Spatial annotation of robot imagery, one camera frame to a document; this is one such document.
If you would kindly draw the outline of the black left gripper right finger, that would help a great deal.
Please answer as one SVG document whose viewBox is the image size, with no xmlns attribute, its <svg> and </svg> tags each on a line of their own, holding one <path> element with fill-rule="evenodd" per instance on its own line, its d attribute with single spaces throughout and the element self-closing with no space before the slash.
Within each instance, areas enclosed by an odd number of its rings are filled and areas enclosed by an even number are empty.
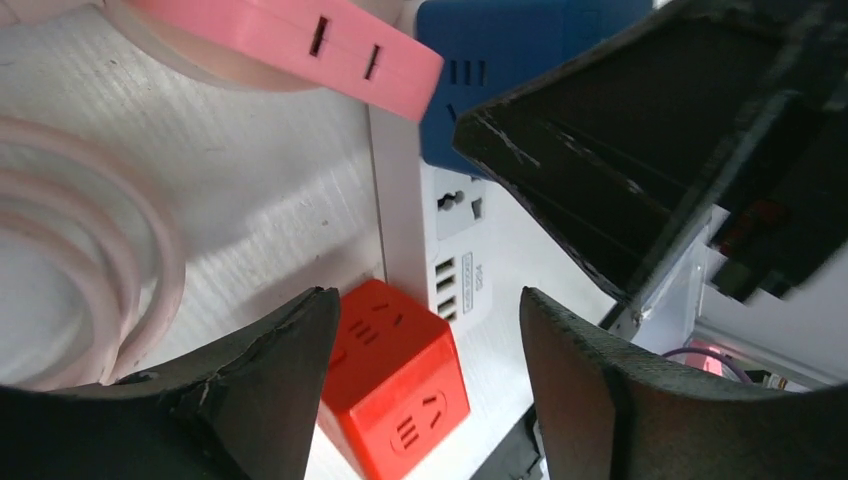
<svg viewBox="0 0 848 480">
<path fill-rule="evenodd" d="M 522 344 L 555 479 L 843 479 L 847 389 L 788 393 L 664 359 L 525 288 Z"/>
</svg>

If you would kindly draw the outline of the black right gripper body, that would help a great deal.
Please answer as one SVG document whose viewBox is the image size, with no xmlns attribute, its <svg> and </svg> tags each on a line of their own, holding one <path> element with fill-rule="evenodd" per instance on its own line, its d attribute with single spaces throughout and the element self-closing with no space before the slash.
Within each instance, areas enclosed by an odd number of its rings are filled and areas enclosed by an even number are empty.
<svg viewBox="0 0 848 480">
<path fill-rule="evenodd" d="M 711 286 L 742 303 L 801 287 L 847 241 L 847 112 L 791 102 L 719 204 Z"/>
</svg>

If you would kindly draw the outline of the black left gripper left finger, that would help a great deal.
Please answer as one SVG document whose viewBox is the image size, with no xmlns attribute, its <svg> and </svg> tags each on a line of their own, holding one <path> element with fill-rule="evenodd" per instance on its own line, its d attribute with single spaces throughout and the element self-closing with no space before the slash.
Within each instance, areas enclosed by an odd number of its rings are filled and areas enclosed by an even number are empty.
<svg viewBox="0 0 848 480">
<path fill-rule="evenodd" d="M 338 322 L 336 289 L 114 385 L 1 391 L 5 479 L 300 479 Z"/>
</svg>

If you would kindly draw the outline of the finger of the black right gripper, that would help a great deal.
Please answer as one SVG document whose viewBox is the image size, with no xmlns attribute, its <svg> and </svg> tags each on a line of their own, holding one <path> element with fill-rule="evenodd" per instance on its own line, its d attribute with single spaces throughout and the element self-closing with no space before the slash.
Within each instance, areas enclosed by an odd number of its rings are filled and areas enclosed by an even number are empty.
<svg viewBox="0 0 848 480">
<path fill-rule="evenodd" d="M 671 1 L 461 115 L 453 145 L 643 302 L 793 101 L 847 112 L 845 2 Z"/>
</svg>

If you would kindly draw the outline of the orange-red cube socket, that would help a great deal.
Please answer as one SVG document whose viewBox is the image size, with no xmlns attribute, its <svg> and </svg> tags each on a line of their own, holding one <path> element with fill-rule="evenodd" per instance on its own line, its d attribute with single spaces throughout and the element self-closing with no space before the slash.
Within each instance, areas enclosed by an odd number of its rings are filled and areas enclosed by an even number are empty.
<svg viewBox="0 0 848 480">
<path fill-rule="evenodd" d="M 317 423 L 362 478 L 403 478 L 469 413 L 445 320 L 377 279 L 342 297 Z"/>
</svg>

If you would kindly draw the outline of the blue cube socket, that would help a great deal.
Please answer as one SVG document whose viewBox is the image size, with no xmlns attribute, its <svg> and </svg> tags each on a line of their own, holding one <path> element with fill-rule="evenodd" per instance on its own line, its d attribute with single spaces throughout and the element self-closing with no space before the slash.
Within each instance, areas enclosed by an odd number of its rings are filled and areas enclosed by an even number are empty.
<svg viewBox="0 0 848 480">
<path fill-rule="evenodd" d="M 652 0 L 423 2 L 415 37 L 444 59 L 419 125 L 423 160 L 483 177 L 452 146 L 461 114 L 593 48 L 653 9 Z"/>
</svg>

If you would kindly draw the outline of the white tower power strip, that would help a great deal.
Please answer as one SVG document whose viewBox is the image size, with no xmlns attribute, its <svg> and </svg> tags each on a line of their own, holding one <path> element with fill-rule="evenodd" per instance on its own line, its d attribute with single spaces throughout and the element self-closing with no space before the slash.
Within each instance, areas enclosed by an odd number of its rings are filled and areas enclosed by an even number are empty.
<svg viewBox="0 0 848 480">
<path fill-rule="evenodd" d="M 416 466 L 416 479 L 485 475 L 532 393 L 518 324 L 526 286 L 599 321 L 603 294 L 498 185 L 426 164 L 415 125 L 369 111 L 386 280 L 452 327 L 471 415 Z"/>
</svg>

